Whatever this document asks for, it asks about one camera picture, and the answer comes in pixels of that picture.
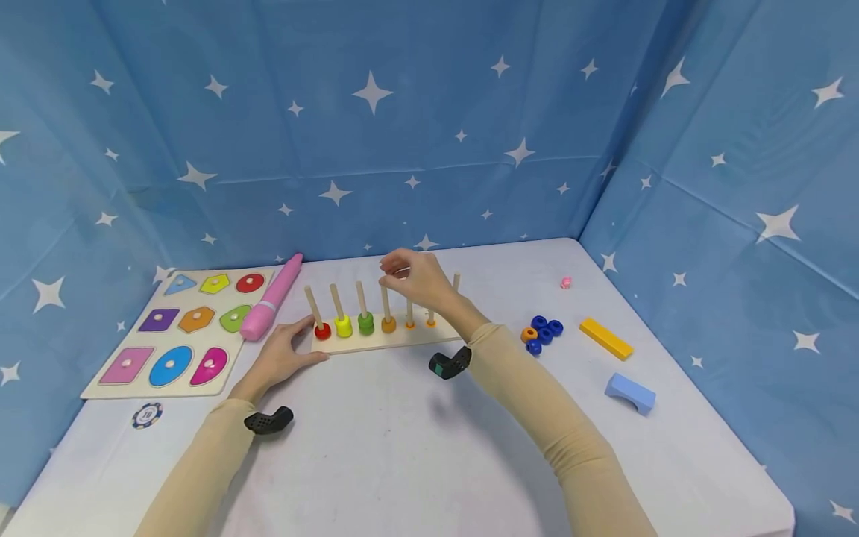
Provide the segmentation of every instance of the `pink pen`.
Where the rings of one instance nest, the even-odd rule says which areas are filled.
[[[247,314],[239,330],[244,339],[256,341],[271,328],[277,310],[280,309],[289,288],[292,287],[298,272],[302,269],[302,259],[304,256],[300,253],[292,256],[275,276],[269,288],[265,290],[262,300]]]

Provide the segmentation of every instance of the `yellow wooden block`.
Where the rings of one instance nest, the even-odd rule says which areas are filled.
[[[604,349],[611,352],[620,360],[626,360],[635,350],[628,343],[609,332],[607,328],[590,317],[584,320],[579,326],[579,330],[586,333],[591,339],[602,345]]]

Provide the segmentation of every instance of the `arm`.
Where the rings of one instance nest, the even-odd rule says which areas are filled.
[[[519,422],[554,470],[575,537],[656,535],[612,446],[510,330],[491,324],[454,292],[434,255],[400,249],[381,268],[380,284],[434,309],[468,342],[475,381]]]
[[[229,398],[210,412],[191,445],[158,491],[135,537],[201,537],[251,447],[244,420],[268,389],[298,369],[327,360],[321,352],[299,355],[292,339],[313,317],[271,331],[257,361],[236,383]]]

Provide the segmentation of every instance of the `white table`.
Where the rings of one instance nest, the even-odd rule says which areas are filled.
[[[462,273],[464,294],[515,333],[536,314],[564,323],[539,360],[611,442],[659,535],[792,535],[788,500],[577,242],[436,255]],[[568,275],[573,287],[561,290]],[[334,316],[330,282],[356,312],[356,278],[381,310],[378,276],[378,258],[308,263],[278,319],[308,311],[305,284],[323,315]],[[404,306],[393,298],[394,309]],[[635,347],[628,362],[577,330],[587,316]],[[433,352],[451,356],[460,345],[335,356],[271,393],[265,412],[290,406],[295,422],[253,445],[212,534],[569,534],[557,481],[519,425],[469,375],[442,381],[427,369]],[[244,346],[225,393],[259,349]],[[616,371],[656,392],[648,417],[603,394]],[[164,414],[145,430],[131,416],[147,400],[87,402],[3,537],[132,535],[222,397],[160,400]]]

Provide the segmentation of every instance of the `hand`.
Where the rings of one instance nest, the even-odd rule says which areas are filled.
[[[395,290],[418,306],[441,312],[458,297],[432,253],[398,248],[381,260],[379,285]]]
[[[243,399],[256,405],[270,387],[290,378],[298,369],[325,362],[328,355],[324,352],[297,354],[292,348],[292,339],[313,323],[314,317],[308,315],[295,323],[275,326],[257,361],[233,388],[230,399]]]

